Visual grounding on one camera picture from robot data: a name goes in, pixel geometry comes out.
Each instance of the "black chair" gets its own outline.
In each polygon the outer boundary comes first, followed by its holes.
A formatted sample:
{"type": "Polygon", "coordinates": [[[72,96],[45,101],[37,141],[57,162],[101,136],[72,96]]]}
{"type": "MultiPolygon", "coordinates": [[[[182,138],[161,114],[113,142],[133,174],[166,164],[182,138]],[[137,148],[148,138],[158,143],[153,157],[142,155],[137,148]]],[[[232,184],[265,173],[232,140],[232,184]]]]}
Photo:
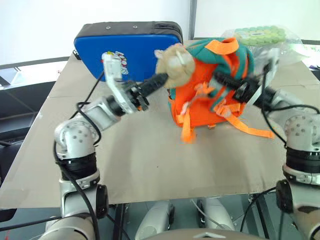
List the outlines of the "black chair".
{"type": "MultiPolygon", "coordinates": [[[[16,143],[0,141],[0,187],[5,180],[13,161],[15,160],[21,144],[22,141],[16,143]]],[[[12,219],[16,211],[16,208],[0,209],[0,223],[12,219]]]]}

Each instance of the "black zipper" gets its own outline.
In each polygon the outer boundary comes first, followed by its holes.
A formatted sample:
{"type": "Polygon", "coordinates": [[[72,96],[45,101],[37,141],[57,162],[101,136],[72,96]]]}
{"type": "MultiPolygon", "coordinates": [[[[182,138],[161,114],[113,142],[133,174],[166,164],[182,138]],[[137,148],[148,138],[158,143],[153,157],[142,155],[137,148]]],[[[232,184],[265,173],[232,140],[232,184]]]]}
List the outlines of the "black zipper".
{"type": "Polygon", "coordinates": [[[170,29],[170,30],[174,30],[176,31],[177,33],[180,34],[180,36],[182,36],[182,31],[179,27],[177,26],[174,26],[172,24],[167,24],[167,23],[156,23],[154,25],[154,28],[155,29],[170,29]]]}

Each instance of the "blue case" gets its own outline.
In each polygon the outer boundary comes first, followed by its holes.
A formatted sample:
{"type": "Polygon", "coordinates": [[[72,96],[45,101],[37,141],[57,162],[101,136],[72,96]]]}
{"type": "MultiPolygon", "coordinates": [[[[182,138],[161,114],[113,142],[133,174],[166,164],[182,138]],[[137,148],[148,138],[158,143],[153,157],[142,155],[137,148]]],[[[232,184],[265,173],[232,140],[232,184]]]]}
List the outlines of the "blue case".
{"type": "Polygon", "coordinates": [[[182,30],[172,21],[86,24],[74,40],[79,57],[96,79],[103,71],[101,56],[109,52],[121,58],[123,81],[136,82],[155,73],[155,50],[165,50],[176,43],[183,43],[182,30]]]}

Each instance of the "backpack strap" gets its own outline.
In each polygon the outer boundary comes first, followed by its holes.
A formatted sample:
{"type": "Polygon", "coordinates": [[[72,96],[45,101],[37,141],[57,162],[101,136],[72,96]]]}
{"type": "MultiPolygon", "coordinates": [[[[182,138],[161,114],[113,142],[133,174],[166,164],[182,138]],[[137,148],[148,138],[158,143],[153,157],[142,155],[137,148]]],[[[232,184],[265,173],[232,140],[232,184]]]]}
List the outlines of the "backpack strap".
{"type": "Polygon", "coordinates": [[[241,122],[235,115],[232,114],[232,109],[237,107],[238,106],[234,105],[226,105],[226,100],[222,100],[214,107],[214,111],[218,116],[225,118],[232,126],[244,133],[270,139],[273,139],[275,137],[274,133],[271,131],[250,128],[243,122],[241,122]]]}

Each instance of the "plush toy head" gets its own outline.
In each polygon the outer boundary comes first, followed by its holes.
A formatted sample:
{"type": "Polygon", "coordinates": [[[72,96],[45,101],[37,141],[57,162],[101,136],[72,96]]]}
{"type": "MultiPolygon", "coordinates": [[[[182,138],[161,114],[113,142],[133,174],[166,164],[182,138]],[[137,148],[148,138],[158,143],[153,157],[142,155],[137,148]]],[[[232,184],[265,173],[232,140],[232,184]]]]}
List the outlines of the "plush toy head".
{"type": "Polygon", "coordinates": [[[155,73],[168,74],[168,80],[164,87],[168,89],[185,85],[195,71],[196,65],[191,54],[184,49],[182,44],[177,43],[166,50],[155,50],[158,58],[155,73]]]}

